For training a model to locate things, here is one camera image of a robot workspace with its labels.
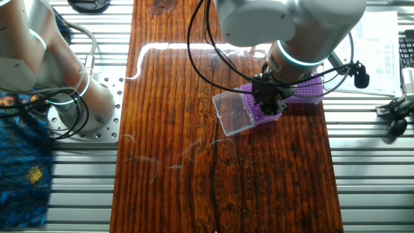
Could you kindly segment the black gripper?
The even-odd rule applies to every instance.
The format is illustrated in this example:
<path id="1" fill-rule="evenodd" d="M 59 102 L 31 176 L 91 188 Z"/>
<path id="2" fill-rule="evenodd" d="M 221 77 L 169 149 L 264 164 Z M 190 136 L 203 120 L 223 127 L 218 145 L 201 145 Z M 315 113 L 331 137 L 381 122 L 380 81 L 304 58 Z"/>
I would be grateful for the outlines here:
<path id="1" fill-rule="evenodd" d="M 270 80 L 262 77 L 254 78 L 254 100 L 255 103 L 260 103 L 261 112 L 265 116 L 274 115 L 274 102 L 277 114 L 286 111 L 287 105 L 283 101 L 286 98 L 288 98 L 288 94 L 271 83 Z"/>

